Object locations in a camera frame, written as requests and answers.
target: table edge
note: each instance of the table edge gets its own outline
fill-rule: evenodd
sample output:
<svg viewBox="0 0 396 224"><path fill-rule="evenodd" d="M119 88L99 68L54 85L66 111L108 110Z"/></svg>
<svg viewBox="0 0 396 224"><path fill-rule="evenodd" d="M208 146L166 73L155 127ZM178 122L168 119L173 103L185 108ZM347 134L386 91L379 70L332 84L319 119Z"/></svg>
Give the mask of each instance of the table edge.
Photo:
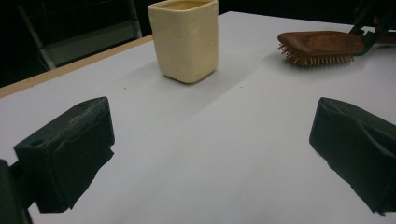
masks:
<svg viewBox="0 0 396 224"><path fill-rule="evenodd" d="M132 48L137 47L139 45L148 43L151 40L152 40L152 35L147 35L147 36L144 36L142 38L139 38L139 39L136 39L134 41L131 41L129 43L117 46L117 47L115 47L113 49L108 49L108 50L102 51L102 52L94 54L94 55L92 55L90 57L78 60L78 61L73 62L73 63L69 63L69 64L67 64L65 66L62 66L62 67L59 67L59 68L56 68L56 69L53 69L53 70L49 70L48 72L36 75L34 77L29 77L29 78L26 78L26 79L24 79L22 81L7 85L7 86L5 86L3 88L0 88L0 99L3 98L3 97L6 97L8 95L11 95L11 94L13 94L15 92L23 91L25 89L31 88L31 87L33 87L35 85L38 85L38 84L43 83L43 82L46 82L46 81L51 80L53 78L60 77L60 76L62 76L64 74L67 74L69 72L75 71L75 70L77 70L77 69L79 69L81 67L84 67L86 65L89 65L91 63L96 63L96 62L101 61L101 60L103 60L105 58L108 58L110 56L113 56L115 54L123 52L123 51L125 51L127 49L132 49Z"/></svg>

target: cup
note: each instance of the cup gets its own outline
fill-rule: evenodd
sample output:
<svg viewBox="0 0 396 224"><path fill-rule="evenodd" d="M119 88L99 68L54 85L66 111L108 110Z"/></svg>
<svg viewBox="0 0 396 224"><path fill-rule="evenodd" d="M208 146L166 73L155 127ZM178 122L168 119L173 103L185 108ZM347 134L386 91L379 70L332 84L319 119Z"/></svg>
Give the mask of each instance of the cup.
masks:
<svg viewBox="0 0 396 224"><path fill-rule="evenodd" d="M167 0L148 6L161 72L184 83L210 75L219 62L219 2Z"/></svg>

